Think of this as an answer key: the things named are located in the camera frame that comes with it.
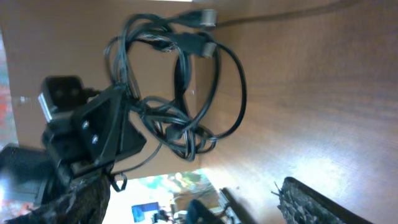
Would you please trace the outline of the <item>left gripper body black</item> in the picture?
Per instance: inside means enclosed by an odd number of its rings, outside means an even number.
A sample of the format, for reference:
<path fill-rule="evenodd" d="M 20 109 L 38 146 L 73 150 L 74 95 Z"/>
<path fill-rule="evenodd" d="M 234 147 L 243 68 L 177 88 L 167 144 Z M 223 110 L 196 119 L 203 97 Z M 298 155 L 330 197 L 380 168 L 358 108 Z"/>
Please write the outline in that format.
<path fill-rule="evenodd" d="M 124 88 L 109 87 L 68 117 L 47 124 L 42 140 L 64 186 L 127 158 L 123 98 Z"/>

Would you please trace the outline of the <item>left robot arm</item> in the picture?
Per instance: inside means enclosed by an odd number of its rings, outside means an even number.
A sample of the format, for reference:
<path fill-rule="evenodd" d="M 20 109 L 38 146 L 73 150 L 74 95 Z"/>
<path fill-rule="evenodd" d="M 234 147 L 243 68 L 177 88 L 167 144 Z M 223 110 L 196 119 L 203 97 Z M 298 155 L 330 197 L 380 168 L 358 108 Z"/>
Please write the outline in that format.
<path fill-rule="evenodd" d="M 145 137 L 129 119 L 127 94 L 121 87 L 92 93 L 58 116 L 42 134 L 44 151 L 8 144 L 1 151 L 1 183 L 5 198 L 45 205 L 91 179 L 105 177 L 108 187 L 126 188 L 116 162 L 141 152 Z"/>

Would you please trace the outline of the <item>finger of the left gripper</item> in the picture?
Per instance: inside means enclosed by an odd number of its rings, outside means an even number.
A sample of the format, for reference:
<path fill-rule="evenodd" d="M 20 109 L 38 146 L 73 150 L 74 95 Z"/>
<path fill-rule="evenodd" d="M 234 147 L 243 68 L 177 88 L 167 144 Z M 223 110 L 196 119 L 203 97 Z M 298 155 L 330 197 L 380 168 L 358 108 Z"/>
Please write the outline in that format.
<path fill-rule="evenodd" d="M 118 143 L 119 149 L 116 153 L 117 161 L 125 160 L 128 157 L 140 153 L 147 142 L 142 133 L 131 123 L 129 118 L 130 109 L 128 105 L 123 105 L 121 115 L 121 131 Z"/>

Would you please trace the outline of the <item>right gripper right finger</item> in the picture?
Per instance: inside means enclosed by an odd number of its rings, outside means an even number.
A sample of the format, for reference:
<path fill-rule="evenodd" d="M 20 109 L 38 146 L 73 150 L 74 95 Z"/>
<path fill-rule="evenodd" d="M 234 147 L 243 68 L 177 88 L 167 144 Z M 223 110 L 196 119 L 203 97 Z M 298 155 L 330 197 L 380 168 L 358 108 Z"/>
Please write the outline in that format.
<path fill-rule="evenodd" d="M 371 224 L 293 177 L 284 179 L 276 195 L 277 208 L 287 223 Z"/>

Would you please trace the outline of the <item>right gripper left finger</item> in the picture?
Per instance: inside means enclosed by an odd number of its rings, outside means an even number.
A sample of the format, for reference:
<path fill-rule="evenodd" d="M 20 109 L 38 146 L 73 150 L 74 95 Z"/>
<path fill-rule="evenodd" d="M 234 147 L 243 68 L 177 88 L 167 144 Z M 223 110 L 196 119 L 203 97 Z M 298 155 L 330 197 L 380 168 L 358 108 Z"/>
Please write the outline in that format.
<path fill-rule="evenodd" d="M 6 220 L 22 224 L 102 224 L 110 200 L 110 183 L 103 175 L 75 187 L 26 215 Z"/>

